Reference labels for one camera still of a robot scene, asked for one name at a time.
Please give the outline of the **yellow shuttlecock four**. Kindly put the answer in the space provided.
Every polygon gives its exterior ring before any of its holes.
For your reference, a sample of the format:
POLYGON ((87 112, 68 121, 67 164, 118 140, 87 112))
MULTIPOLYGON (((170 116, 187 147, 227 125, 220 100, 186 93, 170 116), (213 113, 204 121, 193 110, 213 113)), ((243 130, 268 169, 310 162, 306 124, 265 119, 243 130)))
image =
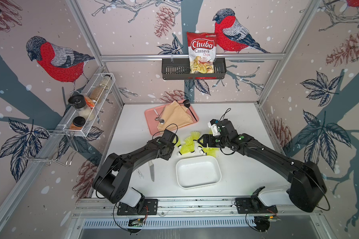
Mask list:
POLYGON ((216 158, 216 153, 217 153, 218 149, 199 146, 198 151, 201 155, 212 156, 212 157, 216 158))

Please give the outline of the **yellow shuttlecock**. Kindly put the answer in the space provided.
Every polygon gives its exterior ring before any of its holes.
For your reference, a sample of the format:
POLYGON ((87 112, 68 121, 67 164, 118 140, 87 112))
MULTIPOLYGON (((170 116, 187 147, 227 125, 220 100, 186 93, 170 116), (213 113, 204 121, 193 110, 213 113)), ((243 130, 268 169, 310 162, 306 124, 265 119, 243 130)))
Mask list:
POLYGON ((191 139, 193 141, 197 141, 200 138, 200 132, 199 131, 192 131, 190 133, 191 139))

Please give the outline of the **yellow shuttlecock two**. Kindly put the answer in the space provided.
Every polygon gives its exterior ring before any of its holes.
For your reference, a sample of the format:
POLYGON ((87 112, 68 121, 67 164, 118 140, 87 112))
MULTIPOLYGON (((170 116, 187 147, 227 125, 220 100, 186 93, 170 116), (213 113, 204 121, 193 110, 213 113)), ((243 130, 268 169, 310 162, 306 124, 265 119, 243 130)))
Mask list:
POLYGON ((193 140, 192 136, 187 137, 184 140, 184 143, 185 143, 186 147, 194 148, 194 140, 193 140))

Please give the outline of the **yellow shuttlecock three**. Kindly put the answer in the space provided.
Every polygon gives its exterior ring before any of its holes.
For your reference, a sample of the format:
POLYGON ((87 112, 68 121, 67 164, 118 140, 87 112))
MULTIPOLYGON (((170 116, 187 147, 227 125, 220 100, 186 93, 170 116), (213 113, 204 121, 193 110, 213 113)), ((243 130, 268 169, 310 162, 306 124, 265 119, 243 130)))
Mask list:
POLYGON ((184 155, 184 154, 188 154, 188 153, 195 153, 195 146, 194 144, 182 144, 179 146, 179 152, 178 155, 184 155))

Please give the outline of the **white storage box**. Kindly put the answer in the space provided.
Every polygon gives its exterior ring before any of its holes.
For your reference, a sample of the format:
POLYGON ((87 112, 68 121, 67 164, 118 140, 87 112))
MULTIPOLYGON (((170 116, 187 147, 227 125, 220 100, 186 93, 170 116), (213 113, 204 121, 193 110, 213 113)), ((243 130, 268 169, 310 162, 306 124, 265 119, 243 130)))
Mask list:
POLYGON ((217 159, 209 155, 179 160, 176 176, 178 185, 185 190, 215 185, 222 180, 217 159))

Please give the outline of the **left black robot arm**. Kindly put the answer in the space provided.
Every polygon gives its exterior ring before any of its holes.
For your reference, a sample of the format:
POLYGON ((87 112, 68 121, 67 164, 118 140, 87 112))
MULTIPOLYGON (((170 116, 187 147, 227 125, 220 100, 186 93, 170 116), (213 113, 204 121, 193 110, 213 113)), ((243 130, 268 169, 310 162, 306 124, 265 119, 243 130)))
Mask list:
POLYGON ((113 204, 120 202, 127 194, 132 173, 153 159, 169 160, 178 141, 178 136, 166 129, 162 136, 133 152, 108 155, 93 180, 93 189, 113 204))

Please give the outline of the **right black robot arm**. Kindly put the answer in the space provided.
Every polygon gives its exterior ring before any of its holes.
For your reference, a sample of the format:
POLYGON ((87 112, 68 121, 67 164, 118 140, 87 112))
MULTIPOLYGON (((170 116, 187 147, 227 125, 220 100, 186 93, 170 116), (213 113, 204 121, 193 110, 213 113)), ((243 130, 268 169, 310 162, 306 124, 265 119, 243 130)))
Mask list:
POLYGON ((197 139, 202 147, 227 147, 234 153, 251 157, 277 172, 291 184, 287 194, 300 210, 313 212, 326 196, 327 187, 316 163, 294 160, 265 146, 249 134, 239 134, 228 119, 213 119, 208 126, 212 134, 204 134, 197 139))

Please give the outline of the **kitchen knife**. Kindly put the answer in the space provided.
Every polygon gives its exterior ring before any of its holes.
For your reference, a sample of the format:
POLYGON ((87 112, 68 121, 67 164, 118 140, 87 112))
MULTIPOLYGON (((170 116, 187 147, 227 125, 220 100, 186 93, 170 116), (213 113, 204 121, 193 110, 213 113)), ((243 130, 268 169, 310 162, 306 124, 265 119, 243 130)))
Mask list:
POLYGON ((154 182, 155 181, 155 167, 154 167, 154 163, 152 160, 149 161, 149 169, 150 169, 151 180, 154 182))

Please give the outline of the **yellow cloth napkin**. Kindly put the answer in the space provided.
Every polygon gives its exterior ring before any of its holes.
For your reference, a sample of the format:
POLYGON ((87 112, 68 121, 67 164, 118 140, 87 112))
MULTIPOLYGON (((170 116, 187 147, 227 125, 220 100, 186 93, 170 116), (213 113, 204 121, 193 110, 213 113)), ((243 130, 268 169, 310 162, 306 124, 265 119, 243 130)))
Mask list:
POLYGON ((181 128, 193 123, 191 115, 187 113, 187 108, 180 105, 177 101, 166 105, 161 118, 165 122, 157 126, 159 131, 166 128, 168 130, 174 130, 177 127, 181 128))

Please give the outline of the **black ladle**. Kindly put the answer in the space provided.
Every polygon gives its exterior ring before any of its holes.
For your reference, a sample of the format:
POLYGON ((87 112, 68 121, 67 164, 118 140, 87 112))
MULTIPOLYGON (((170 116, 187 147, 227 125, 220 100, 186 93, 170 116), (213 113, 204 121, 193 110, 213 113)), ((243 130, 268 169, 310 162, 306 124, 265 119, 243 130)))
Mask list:
POLYGON ((194 113, 192 112, 192 110, 190 109, 191 107, 191 104, 190 104, 190 101, 189 100, 184 100, 183 101, 183 105, 190 111, 192 117, 195 119, 195 121, 197 122, 197 118, 195 117, 194 113))

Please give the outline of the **tall spice bottle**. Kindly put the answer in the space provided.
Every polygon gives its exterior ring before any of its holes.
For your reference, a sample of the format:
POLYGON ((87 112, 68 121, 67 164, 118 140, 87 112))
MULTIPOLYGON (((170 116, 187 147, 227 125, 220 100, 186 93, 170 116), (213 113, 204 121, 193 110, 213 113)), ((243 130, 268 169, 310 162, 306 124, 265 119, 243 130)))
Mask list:
POLYGON ((111 83, 112 83, 111 76, 108 74, 104 75, 99 85, 96 86, 92 91, 89 98, 95 103, 101 102, 103 99, 103 95, 106 94, 106 92, 111 89, 111 83))

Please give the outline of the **small orange spice jar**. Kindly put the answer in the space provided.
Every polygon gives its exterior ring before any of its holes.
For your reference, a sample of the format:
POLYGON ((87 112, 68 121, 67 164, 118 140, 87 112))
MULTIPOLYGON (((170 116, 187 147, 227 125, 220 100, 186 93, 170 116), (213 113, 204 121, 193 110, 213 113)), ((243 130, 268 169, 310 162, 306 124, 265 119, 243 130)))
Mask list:
POLYGON ((73 119, 69 129, 70 130, 81 130, 86 124, 86 119, 81 116, 77 116, 73 119))

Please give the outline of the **white handled spoon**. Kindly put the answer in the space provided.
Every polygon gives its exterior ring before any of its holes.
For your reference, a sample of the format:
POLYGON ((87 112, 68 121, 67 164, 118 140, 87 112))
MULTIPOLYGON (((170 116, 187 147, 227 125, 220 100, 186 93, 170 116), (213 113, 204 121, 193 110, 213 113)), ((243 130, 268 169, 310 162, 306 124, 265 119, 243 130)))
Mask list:
POLYGON ((156 118, 155 118, 155 121, 158 121, 160 124, 164 124, 165 123, 165 120, 163 118, 161 118, 160 114, 158 114, 157 110, 156 109, 153 109, 154 113, 156 114, 156 118))

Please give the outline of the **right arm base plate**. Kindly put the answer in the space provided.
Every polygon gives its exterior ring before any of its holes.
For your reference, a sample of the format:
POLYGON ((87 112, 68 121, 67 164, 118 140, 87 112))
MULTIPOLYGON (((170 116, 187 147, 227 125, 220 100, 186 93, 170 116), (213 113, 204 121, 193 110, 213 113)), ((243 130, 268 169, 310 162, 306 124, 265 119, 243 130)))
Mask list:
POLYGON ((238 214, 277 214, 278 209, 275 205, 265 206, 259 199, 251 197, 235 198, 234 205, 238 214))

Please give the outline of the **clear wall shelf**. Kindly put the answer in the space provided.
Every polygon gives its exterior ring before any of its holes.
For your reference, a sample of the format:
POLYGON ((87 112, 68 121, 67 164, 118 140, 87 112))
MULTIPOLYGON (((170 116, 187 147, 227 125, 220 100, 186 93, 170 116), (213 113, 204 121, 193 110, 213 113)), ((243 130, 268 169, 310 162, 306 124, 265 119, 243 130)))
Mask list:
POLYGON ((88 89, 79 94, 74 93, 68 99, 66 118, 57 126, 56 131, 67 136, 89 136, 114 83, 112 73, 96 74, 88 89))

